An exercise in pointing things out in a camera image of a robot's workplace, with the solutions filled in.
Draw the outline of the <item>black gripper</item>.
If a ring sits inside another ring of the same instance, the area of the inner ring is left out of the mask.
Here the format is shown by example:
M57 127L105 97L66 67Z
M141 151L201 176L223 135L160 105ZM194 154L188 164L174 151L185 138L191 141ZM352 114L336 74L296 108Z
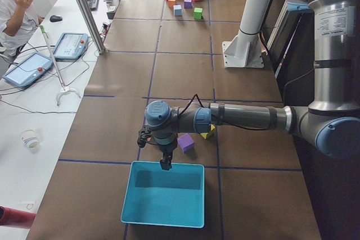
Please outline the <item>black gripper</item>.
M140 148L144 148L146 144L158 146L163 153L160 166L163 170L170 170L172 168L172 152L178 146L177 137L175 133L163 133L152 130L148 125L143 125L138 132L137 144Z

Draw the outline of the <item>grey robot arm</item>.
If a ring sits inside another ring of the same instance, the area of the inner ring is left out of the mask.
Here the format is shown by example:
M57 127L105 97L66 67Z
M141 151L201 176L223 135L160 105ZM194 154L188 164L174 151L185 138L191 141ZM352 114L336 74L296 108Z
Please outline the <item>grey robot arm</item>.
M314 13L314 100L283 108L201 103L198 96L184 108L153 101L145 109L137 143L159 147L162 169L172 167L179 133L207 133L211 125L284 130L335 159L359 154L359 104L352 78L359 60L359 0L287 0L287 9Z

